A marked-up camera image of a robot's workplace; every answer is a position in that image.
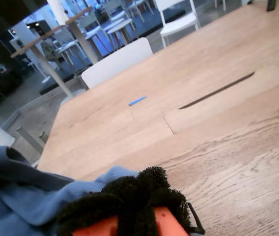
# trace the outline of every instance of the black scrubber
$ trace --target black scrubber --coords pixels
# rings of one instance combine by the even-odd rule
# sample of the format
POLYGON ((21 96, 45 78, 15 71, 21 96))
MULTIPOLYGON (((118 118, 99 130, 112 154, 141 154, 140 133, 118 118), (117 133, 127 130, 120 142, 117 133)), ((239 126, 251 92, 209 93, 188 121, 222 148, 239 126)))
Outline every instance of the black scrubber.
POLYGON ((155 207, 167 207, 188 233, 191 227, 185 197, 171 190, 165 170, 150 167, 137 177, 121 177, 99 193, 89 193, 65 206, 58 215, 58 236, 118 216, 117 236, 158 236, 155 207))

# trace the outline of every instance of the orange plastic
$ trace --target orange plastic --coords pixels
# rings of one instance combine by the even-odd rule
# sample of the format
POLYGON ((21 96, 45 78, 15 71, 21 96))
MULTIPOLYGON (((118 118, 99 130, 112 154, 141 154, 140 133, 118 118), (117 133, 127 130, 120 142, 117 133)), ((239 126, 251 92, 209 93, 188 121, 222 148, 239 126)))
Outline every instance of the orange plastic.
MULTIPOLYGON (((189 236, 167 207, 155 208, 159 236, 189 236)), ((116 236, 118 217, 102 220, 90 227, 76 230, 73 236, 116 236)))

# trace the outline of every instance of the blue item on table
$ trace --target blue item on table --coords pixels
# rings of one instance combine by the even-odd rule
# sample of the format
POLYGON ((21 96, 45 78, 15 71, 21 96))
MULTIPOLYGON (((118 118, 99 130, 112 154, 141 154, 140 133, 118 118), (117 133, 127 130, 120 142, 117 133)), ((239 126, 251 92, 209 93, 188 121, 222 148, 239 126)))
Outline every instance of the blue item on table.
POLYGON ((139 99, 137 99, 137 100, 135 100, 135 101, 133 101, 133 102, 130 102, 130 103, 129 103, 129 106, 133 106, 134 104, 136 104, 136 103, 138 103, 138 102, 144 100, 145 98, 147 98, 147 96, 141 97, 141 98, 139 98, 139 99))

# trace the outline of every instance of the blue cloth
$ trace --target blue cloth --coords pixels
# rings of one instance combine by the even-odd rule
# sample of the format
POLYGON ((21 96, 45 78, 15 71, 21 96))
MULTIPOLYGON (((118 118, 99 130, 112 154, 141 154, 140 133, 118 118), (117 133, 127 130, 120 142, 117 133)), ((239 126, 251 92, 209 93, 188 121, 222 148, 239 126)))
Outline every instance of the blue cloth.
POLYGON ((137 174, 115 166, 95 181, 74 181, 37 170, 15 149, 0 146, 0 236, 52 236, 62 206, 137 174))

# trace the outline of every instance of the dark wall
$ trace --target dark wall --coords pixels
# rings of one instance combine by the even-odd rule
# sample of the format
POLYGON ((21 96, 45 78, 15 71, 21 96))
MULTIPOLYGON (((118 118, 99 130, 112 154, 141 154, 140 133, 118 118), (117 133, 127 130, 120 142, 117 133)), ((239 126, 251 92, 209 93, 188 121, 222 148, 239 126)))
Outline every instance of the dark wall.
POLYGON ((0 0, 0 34, 45 4, 46 0, 0 0))

